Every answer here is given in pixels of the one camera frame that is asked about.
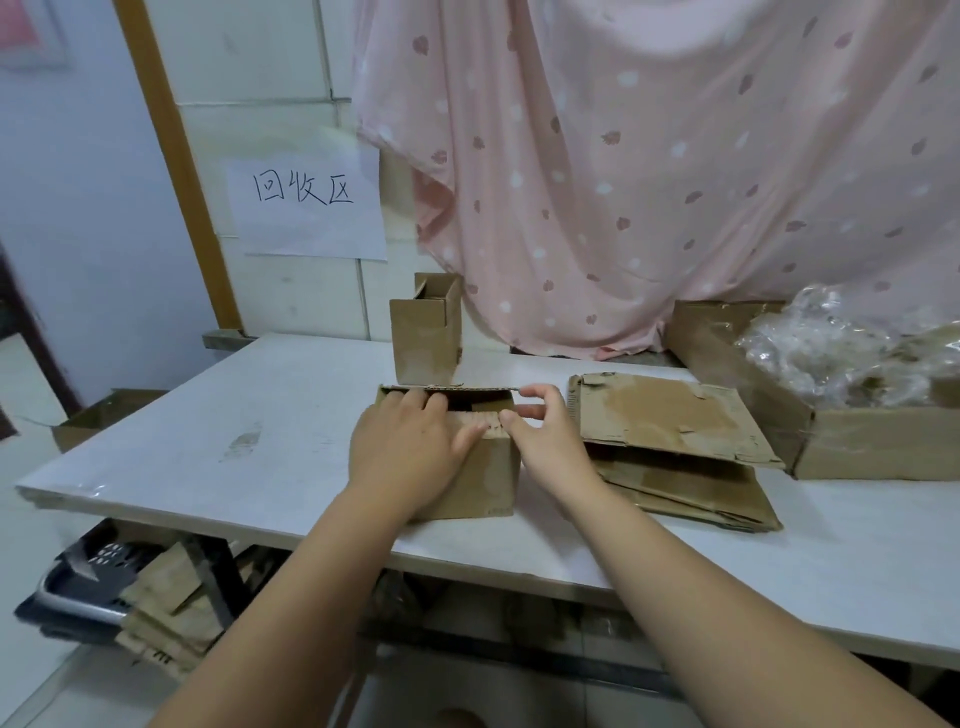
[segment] white table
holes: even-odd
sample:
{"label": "white table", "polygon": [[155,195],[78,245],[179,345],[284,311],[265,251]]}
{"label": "white table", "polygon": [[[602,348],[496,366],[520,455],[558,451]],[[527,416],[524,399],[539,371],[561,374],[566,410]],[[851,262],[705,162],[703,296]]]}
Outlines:
{"label": "white table", "polygon": [[[471,385],[682,369],[467,350]],[[265,336],[24,477],[40,507],[293,547],[347,479],[348,440],[389,344]],[[719,566],[850,649],[960,667],[960,483],[798,482],[757,471],[785,529],[739,534],[661,519]],[[583,540],[521,478],[511,518],[431,522],[397,539],[391,566],[530,594],[615,603]]]}

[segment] forearm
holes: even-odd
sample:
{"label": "forearm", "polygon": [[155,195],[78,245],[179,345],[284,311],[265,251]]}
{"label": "forearm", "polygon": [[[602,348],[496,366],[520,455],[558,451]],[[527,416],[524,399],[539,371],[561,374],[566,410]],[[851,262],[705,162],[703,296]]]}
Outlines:
{"label": "forearm", "polygon": [[566,491],[564,507],[711,728],[945,725],[599,478]]}
{"label": "forearm", "polygon": [[393,499],[347,487],[151,726],[257,728],[325,716],[409,515]]}

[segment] cardboard pile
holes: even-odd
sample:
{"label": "cardboard pile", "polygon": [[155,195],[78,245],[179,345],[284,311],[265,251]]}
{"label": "cardboard pile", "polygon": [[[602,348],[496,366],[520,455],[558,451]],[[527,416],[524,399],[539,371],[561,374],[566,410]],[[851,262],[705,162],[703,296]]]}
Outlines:
{"label": "cardboard pile", "polygon": [[396,381],[450,384],[460,362],[462,279],[417,273],[414,284],[413,299],[390,301]]}
{"label": "cardboard pile", "polygon": [[166,393],[165,389],[114,389],[108,397],[54,427],[54,441],[60,452],[67,452]]}
{"label": "cardboard pile", "polygon": [[582,375],[567,406],[601,477],[635,505],[741,531],[782,528],[753,467],[783,463],[734,390]]}
{"label": "cardboard pile", "polygon": [[[958,480],[960,409],[818,409],[749,362],[735,342],[783,303],[677,302],[665,345],[700,381],[739,392],[787,470],[800,479]],[[960,401],[950,382],[934,399]]]}
{"label": "cardboard pile", "polygon": [[[376,400],[381,401],[390,392],[406,392],[409,389],[381,386]],[[414,520],[512,516],[520,472],[520,453],[497,417],[501,409],[514,409],[511,391],[470,387],[425,389],[427,393],[443,392],[446,395],[447,417],[455,429],[473,423],[484,423],[490,429],[470,451],[453,484],[440,498],[417,513]]]}
{"label": "cardboard pile", "polygon": [[[263,577],[262,555],[263,549],[248,549],[237,560],[249,586],[258,586]],[[224,631],[182,544],[157,556],[120,596],[131,609],[117,643],[176,680],[200,664]]]}

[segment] wooden door frame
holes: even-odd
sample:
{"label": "wooden door frame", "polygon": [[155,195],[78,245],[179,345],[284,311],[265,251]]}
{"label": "wooden door frame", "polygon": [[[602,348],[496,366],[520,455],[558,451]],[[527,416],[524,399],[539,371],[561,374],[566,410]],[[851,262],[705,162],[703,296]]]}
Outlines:
{"label": "wooden door frame", "polygon": [[144,0],[113,0],[120,27],[136,70],[156,139],[167,163],[183,222],[204,277],[206,293],[220,328],[243,328],[227,265],[206,206],[180,109],[167,80],[163,57]]}

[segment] small upright cardboard box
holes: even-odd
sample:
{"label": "small upright cardboard box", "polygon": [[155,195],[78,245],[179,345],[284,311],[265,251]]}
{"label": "small upright cardboard box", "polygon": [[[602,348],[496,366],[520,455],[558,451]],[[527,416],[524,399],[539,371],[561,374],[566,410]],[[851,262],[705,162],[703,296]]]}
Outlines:
{"label": "small upright cardboard box", "polygon": [[54,427],[54,442],[60,452],[67,452],[166,393],[165,389],[114,389],[111,395]]}
{"label": "small upright cardboard box", "polygon": [[[390,392],[409,387],[381,386],[376,401]],[[514,409],[509,389],[471,387],[425,387],[427,394],[443,392],[449,402],[447,417],[455,427],[486,423],[490,429],[477,443],[444,494],[414,517],[415,521],[440,519],[481,519],[512,516],[516,481],[520,473],[520,452],[500,425],[497,412]]]}
{"label": "small upright cardboard box", "polygon": [[450,384],[460,362],[460,276],[416,273],[412,299],[390,301],[394,366],[400,384]]}
{"label": "small upright cardboard box", "polygon": [[736,340],[755,316],[782,308],[783,303],[678,301],[665,344],[700,381],[740,393],[795,477],[960,479],[960,409],[819,409],[748,361]]}
{"label": "small upright cardboard box", "polygon": [[582,375],[567,406],[601,477],[635,505],[740,531],[782,528],[751,466],[783,463],[734,390]]}

